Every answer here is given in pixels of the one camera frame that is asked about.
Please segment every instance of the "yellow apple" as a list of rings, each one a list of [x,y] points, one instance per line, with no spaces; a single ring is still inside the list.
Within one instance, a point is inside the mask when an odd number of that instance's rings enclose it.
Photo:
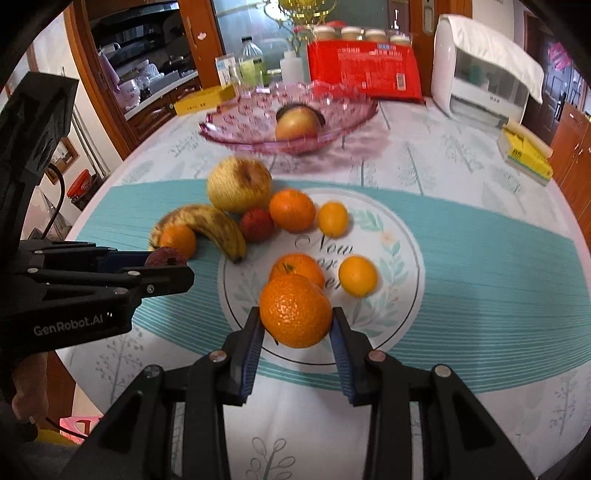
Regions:
[[[207,178],[207,196],[214,207],[230,213],[266,208],[272,194],[271,174],[253,158],[230,156]]]

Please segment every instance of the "red package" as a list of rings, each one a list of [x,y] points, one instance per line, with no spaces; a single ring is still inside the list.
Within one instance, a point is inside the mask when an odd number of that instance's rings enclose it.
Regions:
[[[343,83],[370,96],[422,100],[412,47],[368,41],[329,40],[308,45],[312,80]]]

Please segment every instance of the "picture frame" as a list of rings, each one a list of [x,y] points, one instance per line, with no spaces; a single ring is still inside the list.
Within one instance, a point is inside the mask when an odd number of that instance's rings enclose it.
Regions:
[[[63,175],[79,156],[80,155],[74,148],[74,145],[72,145],[70,139],[68,137],[64,137],[57,144],[57,148],[51,156],[51,163],[55,165]],[[54,185],[58,182],[57,175],[50,168],[45,170],[45,175]]]

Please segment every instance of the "small orange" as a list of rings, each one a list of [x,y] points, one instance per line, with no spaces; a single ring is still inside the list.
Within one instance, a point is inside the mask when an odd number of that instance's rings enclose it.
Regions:
[[[285,189],[273,195],[269,213],[283,230],[297,233],[312,226],[316,217],[316,206],[304,192]]]
[[[318,228],[331,238],[337,238],[347,230],[349,214],[340,202],[326,202],[318,210]]]
[[[339,267],[339,281],[348,294],[365,297],[378,285],[378,271],[367,258],[351,255]]]
[[[188,260],[197,251],[197,236],[187,225],[171,225],[160,235],[159,247],[172,247]]]
[[[279,275],[292,273],[303,275],[313,284],[324,288],[324,274],[322,273],[322,269],[316,260],[306,254],[288,254],[277,259],[273,268],[271,268],[269,280],[271,281]]]
[[[262,289],[262,324],[279,343],[307,348],[320,342],[332,322],[329,299],[302,275],[279,275]]]

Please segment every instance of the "white circular plate design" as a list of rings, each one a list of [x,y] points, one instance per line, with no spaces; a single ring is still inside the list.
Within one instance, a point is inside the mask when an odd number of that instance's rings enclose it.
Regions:
[[[233,264],[222,258],[217,285],[220,305],[233,330],[243,328],[251,307],[258,305],[271,267],[279,257],[300,252],[315,258],[324,271],[324,292],[333,307],[342,307],[351,327],[363,332],[374,348],[390,350],[412,325],[423,300],[425,266],[409,228],[383,204],[348,190],[318,188],[305,192],[318,206],[334,200],[349,211],[349,229],[342,237],[324,237],[314,226],[307,232],[278,231],[262,244],[248,245],[246,259]],[[357,299],[339,284],[339,266],[351,254],[369,258],[379,271],[376,290]],[[261,356],[300,372],[336,371],[328,335],[318,344],[294,349],[265,334]]]

